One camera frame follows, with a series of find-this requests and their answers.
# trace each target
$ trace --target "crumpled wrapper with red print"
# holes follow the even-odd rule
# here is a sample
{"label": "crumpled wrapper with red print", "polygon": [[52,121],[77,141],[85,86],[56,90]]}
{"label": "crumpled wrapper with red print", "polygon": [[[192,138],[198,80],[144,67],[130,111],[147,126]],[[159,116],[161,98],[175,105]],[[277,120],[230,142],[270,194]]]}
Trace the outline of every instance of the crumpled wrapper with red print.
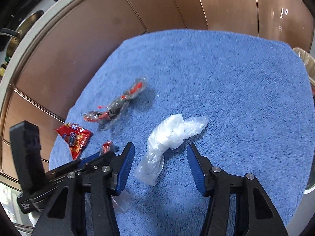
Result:
{"label": "crumpled wrapper with red print", "polygon": [[78,158],[92,134],[91,131],[80,127],[76,123],[65,123],[55,131],[67,142],[74,160]]}

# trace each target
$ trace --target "red snack packet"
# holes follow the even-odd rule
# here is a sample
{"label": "red snack packet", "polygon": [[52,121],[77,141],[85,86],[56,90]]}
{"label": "red snack packet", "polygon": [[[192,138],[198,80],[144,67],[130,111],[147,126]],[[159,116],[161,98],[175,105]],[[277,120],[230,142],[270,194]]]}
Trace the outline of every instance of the red snack packet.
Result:
{"label": "red snack packet", "polygon": [[69,145],[74,160],[78,158],[83,146],[86,145],[91,136],[91,131],[84,129],[75,123],[65,123],[55,131],[57,131]]}
{"label": "red snack packet", "polygon": [[100,154],[106,154],[113,149],[113,142],[112,141],[107,141],[102,145],[102,150]]}

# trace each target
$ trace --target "blue towel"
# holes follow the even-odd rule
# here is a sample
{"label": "blue towel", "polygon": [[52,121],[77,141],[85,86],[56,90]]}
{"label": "blue towel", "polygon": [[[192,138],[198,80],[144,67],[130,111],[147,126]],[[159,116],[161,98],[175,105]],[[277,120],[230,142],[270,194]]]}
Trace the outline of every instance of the blue towel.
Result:
{"label": "blue towel", "polygon": [[[85,112],[107,105],[140,76],[148,78],[148,87],[113,129],[102,131],[97,123],[83,121]],[[166,151],[157,186],[145,185],[133,171],[151,131],[176,113],[184,119],[207,115],[210,122],[200,135]],[[196,189],[185,153],[189,143],[227,173],[253,173],[285,224],[302,198],[314,155],[314,104],[300,58],[285,43],[228,32],[172,30],[126,40],[86,86],[66,121],[94,133],[81,157],[96,153],[107,140],[118,153],[128,141],[135,145],[126,185],[134,202],[128,213],[116,214],[123,236],[199,234],[209,198]],[[50,168],[70,161],[58,136]],[[234,204],[232,197],[231,211]],[[90,228],[89,211],[87,216]]]}

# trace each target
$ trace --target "ribbed blue pad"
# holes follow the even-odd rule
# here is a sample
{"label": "ribbed blue pad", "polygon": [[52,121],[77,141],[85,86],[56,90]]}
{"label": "ribbed blue pad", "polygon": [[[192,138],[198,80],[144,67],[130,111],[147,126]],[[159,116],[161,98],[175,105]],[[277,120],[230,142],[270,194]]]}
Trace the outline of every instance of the ribbed blue pad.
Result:
{"label": "ribbed blue pad", "polygon": [[204,185],[204,173],[190,145],[187,146],[187,160],[190,170],[192,171],[197,190],[201,193],[201,195],[204,196],[206,193],[206,187]]}
{"label": "ribbed blue pad", "polygon": [[[97,123],[83,120],[84,113],[109,104],[141,76],[148,78],[148,87],[130,101],[112,130],[98,131]],[[132,173],[152,130],[176,113],[185,119],[207,115],[210,121],[200,135],[166,151],[157,186],[145,185]],[[116,214],[122,236],[199,234],[209,198],[196,189],[188,143],[229,174],[253,173],[285,224],[303,196],[314,155],[314,104],[302,61],[285,43],[242,34],[173,30],[126,40],[86,86],[66,121],[93,132],[82,157],[107,140],[136,147],[126,185],[135,200],[128,213]],[[50,168],[71,160],[58,136]]]}
{"label": "ribbed blue pad", "polygon": [[134,145],[131,145],[130,150],[126,156],[126,159],[118,173],[118,182],[117,182],[117,187],[116,187],[116,191],[118,192],[118,194],[120,194],[121,191],[125,189],[127,179],[130,173],[130,169],[133,163],[133,159],[134,159]]}

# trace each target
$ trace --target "red wrapper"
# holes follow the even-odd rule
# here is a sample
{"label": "red wrapper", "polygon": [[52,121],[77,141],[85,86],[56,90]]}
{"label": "red wrapper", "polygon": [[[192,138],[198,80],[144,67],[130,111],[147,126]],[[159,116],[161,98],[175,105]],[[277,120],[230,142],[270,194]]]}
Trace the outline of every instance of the red wrapper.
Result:
{"label": "red wrapper", "polygon": [[91,136],[91,131],[84,129],[75,123],[65,123],[55,131],[57,131],[69,145],[74,160],[78,158],[83,146],[86,145]]}
{"label": "red wrapper", "polygon": [[101,154],[106,154],[113,150],[113,142],[107,141],[103,144]]}

